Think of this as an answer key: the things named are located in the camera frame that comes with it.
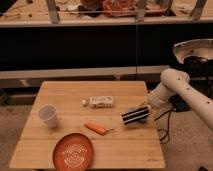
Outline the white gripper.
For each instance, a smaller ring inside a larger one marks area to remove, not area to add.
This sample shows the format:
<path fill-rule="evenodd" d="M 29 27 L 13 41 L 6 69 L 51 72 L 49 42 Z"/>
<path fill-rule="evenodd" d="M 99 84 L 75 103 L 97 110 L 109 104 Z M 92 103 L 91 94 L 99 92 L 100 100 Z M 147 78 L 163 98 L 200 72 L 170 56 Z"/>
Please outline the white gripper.
<path fill-rule="evenodd" d="M 148 93 L 148 103 L 154 108 L 160 108 L 168 102 L 168 99 L 173 96 L 174 93 L 165 87 L 162 83 Z"/>

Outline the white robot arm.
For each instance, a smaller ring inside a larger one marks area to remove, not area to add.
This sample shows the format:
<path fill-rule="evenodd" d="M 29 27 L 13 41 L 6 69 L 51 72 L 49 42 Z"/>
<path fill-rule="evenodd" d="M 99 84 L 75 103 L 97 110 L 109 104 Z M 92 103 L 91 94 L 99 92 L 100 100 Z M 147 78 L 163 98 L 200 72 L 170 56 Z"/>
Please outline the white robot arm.
<path fill-rule="evenodd" d="M 213 100 L 193 88 L 189 81 L 190 76 L 186 72 L 176 69 L 163 70 L 160 83 L 148 93 L 148 103 L 153 108 L 160 108 L 170 97 L 179 95 L 213 131 Z"/>

